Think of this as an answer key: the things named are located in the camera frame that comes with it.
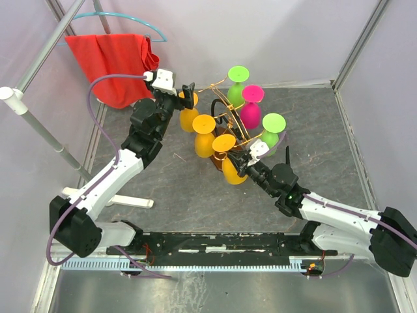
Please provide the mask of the pink plastic wine glass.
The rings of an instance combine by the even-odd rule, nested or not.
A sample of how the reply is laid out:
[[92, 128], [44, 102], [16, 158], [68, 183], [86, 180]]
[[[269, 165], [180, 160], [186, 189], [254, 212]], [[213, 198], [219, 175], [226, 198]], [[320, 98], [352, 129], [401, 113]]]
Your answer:
[[255, 129], [261, 121], [260, 101], [263, 100], [265, 92], [258, 85], [248, 85], [243, 88], [242, 98], [245, 105], [242, 107], [239, 115], [246, 129]]

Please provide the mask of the green plastic wine glass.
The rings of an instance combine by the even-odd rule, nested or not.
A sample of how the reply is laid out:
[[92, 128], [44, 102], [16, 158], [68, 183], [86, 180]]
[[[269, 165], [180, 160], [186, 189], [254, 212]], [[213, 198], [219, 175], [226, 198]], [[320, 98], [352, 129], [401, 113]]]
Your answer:
[[234, 108], [237, 108], [245, 102], [242, 91], [244, 82], [250, 77], [250, 72], [246, 67], [237, 65], [229, 69], [227, 76], [233, 82], [227, 92], [227, 99]]

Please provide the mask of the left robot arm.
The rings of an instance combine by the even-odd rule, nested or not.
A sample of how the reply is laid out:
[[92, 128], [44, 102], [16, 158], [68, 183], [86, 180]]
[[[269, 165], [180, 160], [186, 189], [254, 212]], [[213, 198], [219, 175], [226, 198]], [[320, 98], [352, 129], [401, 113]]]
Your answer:
[[85, 258], [97, 248], [121, 246], [129, 254], [142, 251], [144, 240], [130, 222], [97, 222], [97, 217], [131, 178], [141, 173], [158, 155], [175, 110], [194, 107], [195, 85], [183, 85], [168, 93], [153, 88], [153, 98], [134, 104], [128, 137], [115, 158], [83, 188], [68, 198], [50, 202], [50, 239], [57, 240], [72, 255]]

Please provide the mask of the yellow plastic wine glass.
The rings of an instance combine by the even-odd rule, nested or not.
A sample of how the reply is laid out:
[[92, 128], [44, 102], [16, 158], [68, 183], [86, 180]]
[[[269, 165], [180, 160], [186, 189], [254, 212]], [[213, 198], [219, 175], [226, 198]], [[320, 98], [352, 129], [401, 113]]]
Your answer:
[[185, 132], [194, 132], [192, 126], [194, 119], [199, 115], [199, 111], [196, 108], [183, 109], [179, 114], [180, 127]]

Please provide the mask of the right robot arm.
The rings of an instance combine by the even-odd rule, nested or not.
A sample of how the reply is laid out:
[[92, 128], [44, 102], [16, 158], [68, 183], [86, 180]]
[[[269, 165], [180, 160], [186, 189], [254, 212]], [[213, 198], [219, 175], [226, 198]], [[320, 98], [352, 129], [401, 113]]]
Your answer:
[[304, 254], [333, 250], [363, 256], [389, 273], [408, 277], [416, 261], [416, 229], [402, 212], [361, 209], [326, 199], [301, 187], [290, 154], [269, 168], [249, 151], [231, 151], [229, 159], [239, 176], [250, 177], [281, 213], [307, 221], [312, 232], [298, 238]]

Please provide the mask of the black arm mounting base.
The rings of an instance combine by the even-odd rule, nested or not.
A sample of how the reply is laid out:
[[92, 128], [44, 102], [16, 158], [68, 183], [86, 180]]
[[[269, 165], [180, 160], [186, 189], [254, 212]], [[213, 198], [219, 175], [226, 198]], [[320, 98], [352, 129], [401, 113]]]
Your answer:
[[286, 233], [149, 232], [123, 248], [129, 256], [149, 256], [154, 266], [288, 265], [290, 257], [336, 256], [307, 235]]

